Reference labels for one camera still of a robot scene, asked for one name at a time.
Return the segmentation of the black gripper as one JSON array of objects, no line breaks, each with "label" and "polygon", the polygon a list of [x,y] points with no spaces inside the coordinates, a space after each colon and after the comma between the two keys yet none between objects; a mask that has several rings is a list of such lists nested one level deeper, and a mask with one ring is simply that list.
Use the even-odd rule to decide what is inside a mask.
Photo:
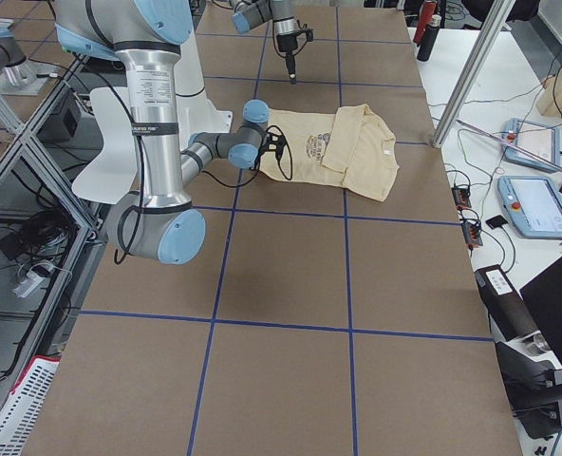
[{"label": "black gripper", "polygon": [[295,32],[275,35],[276,49],[284,56],[288,76],[292,85],[297,84],[296,63],[294,52],[298,49],[297,34]]}]

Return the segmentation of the robot arm grey silver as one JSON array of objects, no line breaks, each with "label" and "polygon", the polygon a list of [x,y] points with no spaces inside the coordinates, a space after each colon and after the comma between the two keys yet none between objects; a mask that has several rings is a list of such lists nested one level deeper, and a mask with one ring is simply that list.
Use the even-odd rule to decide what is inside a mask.
[{"label": "robot arm grey silver", "polygon": [[255,168],[267,139],[268,106],[250,100],[235,132],[198,133],[181,148],[174,69],[193,33],[188,2],[59,1],[56,13],[64,48],[120,61],[125,68],[128,101],[122,115],[131,126],[140,189],[123,196],[108,215],[105,230],[117,249],[115,261],[134,256],[189,262],[203,244],[206,222],[185,184],[215,159]]},{"label": "robot arm grey silver", "polygon": [[298,36],[301,33],[290,0],[230,1],[233,9],[233,23],[240,34],[272,22],[276,48],[283,57],[290,83],[295,85],[295,52],[298,49]]}]

